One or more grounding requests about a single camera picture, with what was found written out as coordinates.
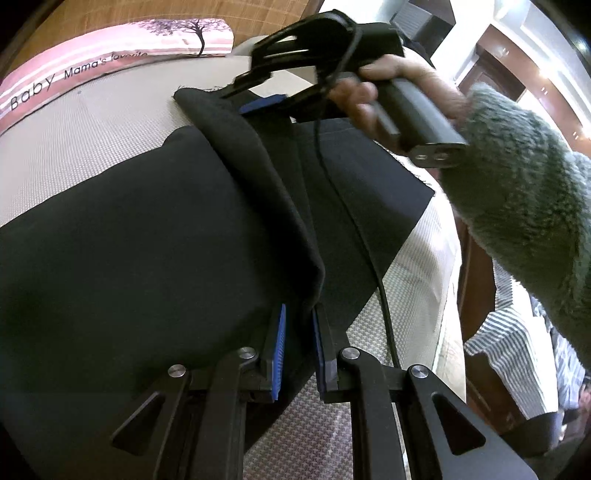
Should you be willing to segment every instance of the black armrest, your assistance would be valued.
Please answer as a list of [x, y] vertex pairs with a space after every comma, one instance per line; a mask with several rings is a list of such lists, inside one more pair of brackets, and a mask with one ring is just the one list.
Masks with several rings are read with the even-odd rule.
[[564, 413], [554, 411], [526, 420], [501, 435], [522, 458], [543, 455], [556, 448], [560, 441]]

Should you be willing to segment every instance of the finger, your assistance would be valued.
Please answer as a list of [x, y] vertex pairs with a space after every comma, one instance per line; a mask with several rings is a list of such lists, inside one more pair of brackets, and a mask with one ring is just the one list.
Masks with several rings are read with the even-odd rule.
[[368, 80], [389, 80], [396, 77], [405, 77], [415, 82], [430, 70], [428, 65], [399, 57], [397, 55], [384, 55], [375, 62], [361, 67], [359, 73]]
[[348, 78], [341, 80], [336, 86], [329, 92], [329, 99], [331, 99], [336, 105], [343, 111], [346, 110], [347, 100], [355, 90], [355, 87], [359, 84], [358, 81]]
[[362, 103], [371, 103], [378, 97], [378, 92], [373, 83], [364, 82], [357, 85], [347, 99], [347, 110], [354, 109]]
[[369, 138], [374, 140], [377, 135], [378, 118], [374, 108], [367, 103], [360, 103], [349, 110], [349, 118]]

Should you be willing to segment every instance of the blue strip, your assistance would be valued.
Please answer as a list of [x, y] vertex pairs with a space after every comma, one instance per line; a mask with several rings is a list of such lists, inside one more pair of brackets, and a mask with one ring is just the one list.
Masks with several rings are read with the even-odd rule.
[[265, 98], [258, 98], [256, 100], [253, 100], [250, 103], [247, 103], [246, 105], [242, 105], [240, 107], [240, 109], [238, 110], [238, 113], [241, 115], [244, 115], [245, 113], [253, 112], [254, 110], [258, 110], [258, 109], [264, 108], [266, 106], [275, 105], [276, 103], [281, 103], [286, 98], [287, 98], [287, 95], [283, 95], [283, 94], [279, 94], [279, 93], [276, 95], [271, 95], [269, 97], [265, 97]]

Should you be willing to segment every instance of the black cloth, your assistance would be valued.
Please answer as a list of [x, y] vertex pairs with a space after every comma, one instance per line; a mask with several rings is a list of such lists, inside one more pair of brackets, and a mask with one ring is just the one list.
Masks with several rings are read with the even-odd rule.
[[[175, 98], [196, 127], [0, 228], [0, 416], [42, 478], [170, 365], [244, 346], [282, 301], [280, 400], [249, 409], [252, 444], [313, 370], [312, 305], [347, 327], [376, 287], [311, 125]], [[346, 121], [324, 122], [322, 147], [384, 273], [433, 192]]]

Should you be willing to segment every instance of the person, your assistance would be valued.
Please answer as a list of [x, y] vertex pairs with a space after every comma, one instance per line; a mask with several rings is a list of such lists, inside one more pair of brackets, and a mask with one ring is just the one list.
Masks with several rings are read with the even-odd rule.
[[386, 55], [329, 93], [369, 138], [403, 154], [371, 102], [373, 80], [415, 83], [468, 141], [439, 182], [473, 237], [540, 300], [555, 327], [591, 366], [591, 161], [572, 152], [535, 113], [487, 85], [465, 96], [413, 52]]

